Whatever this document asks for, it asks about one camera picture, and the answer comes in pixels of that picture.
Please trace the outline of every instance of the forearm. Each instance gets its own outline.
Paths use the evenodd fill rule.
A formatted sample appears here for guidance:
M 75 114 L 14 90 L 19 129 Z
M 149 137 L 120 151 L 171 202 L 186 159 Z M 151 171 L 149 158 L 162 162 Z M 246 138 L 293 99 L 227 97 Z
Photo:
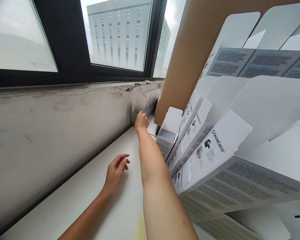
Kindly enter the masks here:
M 76 221 L 61 235 L 59 240 L 88 240 L 96 228 L 112 200 L 112 195 L 102 190 L 97 198 L 87 207 Z
M 137 133 L 147 239 L 197 240 L 158 145 L 145 128 Z
M 171 182 L 168 168 L 157 143 L 152 139 L 146 128 L 137 129 L 137 134 L 142 184 L 145 185 L 152 179 L 165 179 L 165 181 Z

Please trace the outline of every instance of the glass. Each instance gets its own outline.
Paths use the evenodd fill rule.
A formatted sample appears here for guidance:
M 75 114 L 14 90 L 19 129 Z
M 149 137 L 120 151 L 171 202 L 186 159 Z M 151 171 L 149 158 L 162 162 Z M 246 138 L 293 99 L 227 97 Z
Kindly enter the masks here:
M 58 71 L 31 0 L 0 0 L 0 69 Z
M 151 7 L 152 0 L 81 0 L 90 62 L 143 71 Z M 103 47 L 97 37 L 101 34 Z
M 168 0 L 153 77 L 165 78 L 186 0 Z

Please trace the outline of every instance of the building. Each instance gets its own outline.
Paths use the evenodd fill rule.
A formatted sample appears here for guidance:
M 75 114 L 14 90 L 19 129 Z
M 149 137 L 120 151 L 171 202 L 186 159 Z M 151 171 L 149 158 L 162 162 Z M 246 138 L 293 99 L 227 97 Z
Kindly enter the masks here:
M 91 62 L 143 71 L 150 0 L 110 0 L 87 6 Z
M 164 19 L 153 77 L 166 77 L 168 66 L 164 67 L 163 64 L 167 53 L 169 39 L 170 29 L 168 27 L 166 19 Z

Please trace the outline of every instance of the black window frame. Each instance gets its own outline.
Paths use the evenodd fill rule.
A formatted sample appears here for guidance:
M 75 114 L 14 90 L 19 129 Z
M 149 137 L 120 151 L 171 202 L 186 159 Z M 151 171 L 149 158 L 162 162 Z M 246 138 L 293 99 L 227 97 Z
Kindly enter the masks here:
M 164 79 L 153 78 L 153 72 L 167 0 L 152 0 L 144 71 L 91 64 L 80 0 L 33 3 L 58 72 L 0 69 L 0 87 Z

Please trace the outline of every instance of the hand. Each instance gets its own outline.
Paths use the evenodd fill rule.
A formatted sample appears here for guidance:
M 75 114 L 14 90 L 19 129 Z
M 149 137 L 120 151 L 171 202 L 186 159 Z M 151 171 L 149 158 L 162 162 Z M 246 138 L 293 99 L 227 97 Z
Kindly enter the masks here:
M 139 129 L 142 129 L 142 128 L 147 129 L 148 126 L 149 126 L 149 120 L 146 117 L 146 114 L 143 111 L 140 111 L 138 113 L 137 120 L 135 123 L 136 131 L 138 131 Z
M 109 164 L 102 192 L 110 196 L 114 196 L 118 192 L 123 171 L 129 169 L 127 163 L 130 161 L 126 158 L 128 156 L 129 154 L 120 154 Z

